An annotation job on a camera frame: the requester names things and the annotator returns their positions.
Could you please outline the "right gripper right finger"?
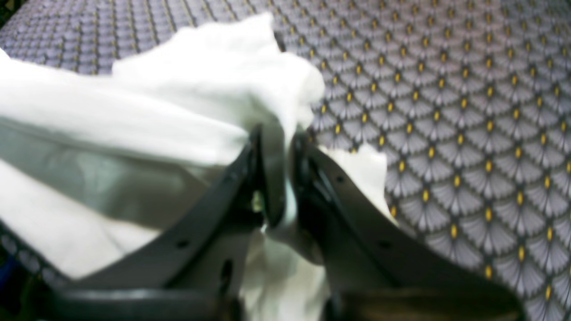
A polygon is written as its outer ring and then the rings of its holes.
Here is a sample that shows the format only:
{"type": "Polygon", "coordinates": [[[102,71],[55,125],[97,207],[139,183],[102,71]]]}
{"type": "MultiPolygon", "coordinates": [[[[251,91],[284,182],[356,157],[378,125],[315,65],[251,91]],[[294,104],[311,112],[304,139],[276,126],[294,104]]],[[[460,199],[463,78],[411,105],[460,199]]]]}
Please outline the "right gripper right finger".
{"type": "Polygon", "coordinates": [[[402,231],[304,134],[293,140],[298,219],[314,238],[330,297],[321,321],[524,321],[506,287],[402,231]]]}

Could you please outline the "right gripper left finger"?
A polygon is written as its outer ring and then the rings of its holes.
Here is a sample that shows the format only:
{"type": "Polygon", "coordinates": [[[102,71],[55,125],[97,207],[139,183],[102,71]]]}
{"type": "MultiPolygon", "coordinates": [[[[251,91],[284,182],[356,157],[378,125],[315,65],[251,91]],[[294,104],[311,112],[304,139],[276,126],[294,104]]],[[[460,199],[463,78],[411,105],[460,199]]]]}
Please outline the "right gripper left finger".
{"type": "Polygon", "coordinates": [[[257,127],[179,222],[97,273],[40,296],[47,321],[242,321],[251,234],[285,210],[284,132],[257,127]]]}

